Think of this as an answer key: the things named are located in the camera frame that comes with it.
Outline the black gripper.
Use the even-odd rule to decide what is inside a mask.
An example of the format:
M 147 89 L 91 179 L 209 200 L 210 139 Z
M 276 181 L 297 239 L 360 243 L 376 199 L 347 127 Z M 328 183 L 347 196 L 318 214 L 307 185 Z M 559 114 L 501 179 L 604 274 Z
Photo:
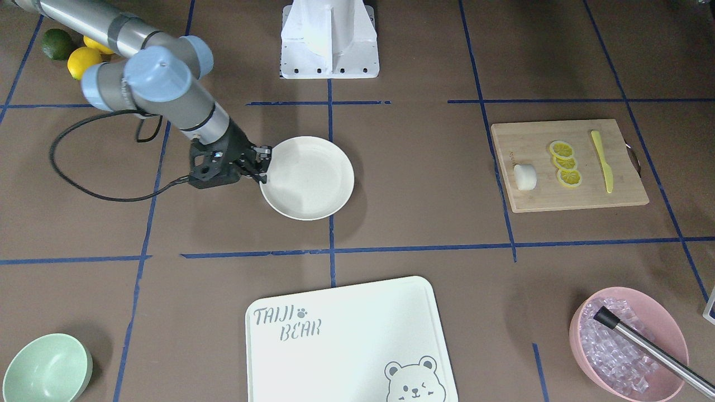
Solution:
M 268 182 L 266 171 L 257 165 L 270 165 L 273 148 L 255 147 L 235 122 L 229 122 L 224 135 L 215 142 L 215 153 L 218 152 L 222 153 L 221 157 L 215 157 L 220 174 L 247 176 L 258 184 Z

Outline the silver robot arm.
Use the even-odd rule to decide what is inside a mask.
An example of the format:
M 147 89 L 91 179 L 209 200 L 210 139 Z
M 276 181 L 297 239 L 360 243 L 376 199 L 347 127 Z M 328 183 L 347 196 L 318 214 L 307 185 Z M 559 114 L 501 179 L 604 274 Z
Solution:
M 102 1 L 15 1 L 123 57 L 90 66 L 82 92 L 97 109 L 155 114 L 190 140 L 188 183 L 195 188 L 230 185 L 243 176 L 266 183 L 271 147 L 258 147 L 219 105 L 200 79 L 213 69 L 213 54 L 196 36 L 174 37 Z

